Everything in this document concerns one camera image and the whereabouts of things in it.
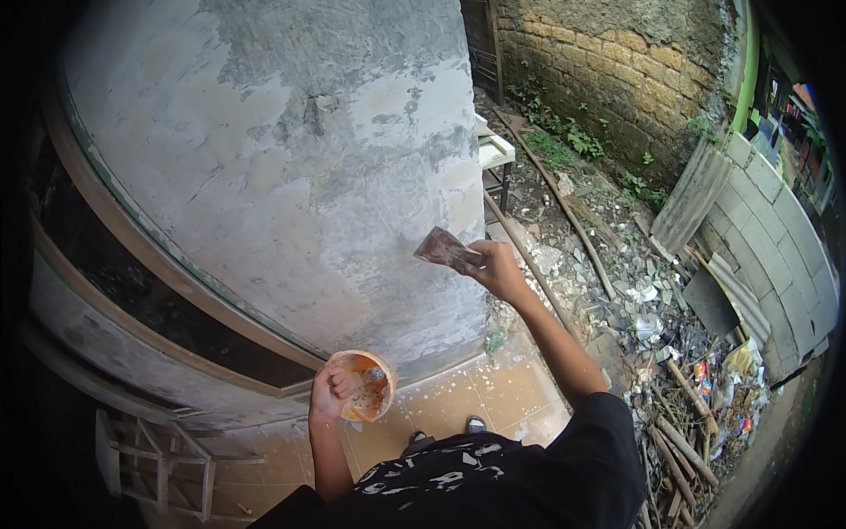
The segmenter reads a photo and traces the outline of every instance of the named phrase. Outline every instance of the tiled floor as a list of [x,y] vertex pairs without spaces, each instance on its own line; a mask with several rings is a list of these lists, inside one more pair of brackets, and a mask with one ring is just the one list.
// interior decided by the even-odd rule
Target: tiled floor
[[[380,420],[344,423],[342,443],[353,478],[376,463],[396,458],[409,435],[422,430],[436,439],[464,431],[468,416],[485,419],[488,429],[523,444],[549,444],[569,414],[526,336],[509,336],[492,356],[482,355],[422,382],[401,388]],[[260,516],[299,485],[314,486],[314,462],[305,419],[252,427],[207,442],[218,454],[259,454],[262,465],[218,464],[213,512],[243,516],[238,503]],[[145,509],[150,527],[199,526],[188,515],[158,515]],[[219,522],[204,527],[240,527]]]

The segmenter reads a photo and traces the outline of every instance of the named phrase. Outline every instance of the hand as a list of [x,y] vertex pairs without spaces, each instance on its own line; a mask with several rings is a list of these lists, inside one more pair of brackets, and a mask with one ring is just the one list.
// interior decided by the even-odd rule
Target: hand
[[335,362],[327,363],[311,385],[309,416],[336,421],[341,416],[344,400],[351,394],[348,373]]
[[472,277],[491,294],[511,305],[532,294],[509,243],[477,240],[467,247],[487,256],[487,264],[484,268],[466,265],[464,275]]

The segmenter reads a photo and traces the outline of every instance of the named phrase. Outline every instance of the foot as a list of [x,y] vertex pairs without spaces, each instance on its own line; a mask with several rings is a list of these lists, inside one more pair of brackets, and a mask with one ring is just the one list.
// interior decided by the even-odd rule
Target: foot
[[425,433],[423,433],[421,430],[417,430],[416,432],[412,433],[409,436],[409,446],[411,446],[414,443],[417,443],[418,441],[422,441],[426,437],[427,436],[426,436]]
[[467,417],[467,433],[487,432],[487,425],[485,420],[478,415],[471,415]]

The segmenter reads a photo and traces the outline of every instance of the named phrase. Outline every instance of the brick wall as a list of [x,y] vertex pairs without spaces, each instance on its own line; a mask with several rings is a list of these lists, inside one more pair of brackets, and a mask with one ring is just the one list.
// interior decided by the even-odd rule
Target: brick wall
[[838,318],[838,291],[820,238],[778,172],[739,134],[726,154],[728,183],[706,216],[731,252],[772,328],[764,363],[771,382],[828,346]]
[[[586,124],[615,160],[672,189],[694,143],[686,121],[700,115],[715,74],[677,42],[648,44],[632,30],[581,32],[513,4],[497,8],[506,85],[533,74],[562,118]],[[648,166],[645,152],[656,160]]]

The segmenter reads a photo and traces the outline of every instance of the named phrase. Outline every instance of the orange bucket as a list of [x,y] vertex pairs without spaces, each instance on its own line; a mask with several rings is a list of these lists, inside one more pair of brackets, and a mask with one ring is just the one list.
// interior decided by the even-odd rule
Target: orange bucket
[[[341,417],[350,422],[374,422],[385,415],[393,402],[397,388],[397,372],[393,364],[363,350],[339,351],[329,357],[354,377],[353,394],[341,410]],[[379,367],[385,377],[373,382],[357,383],[361,375],[371,367]]]

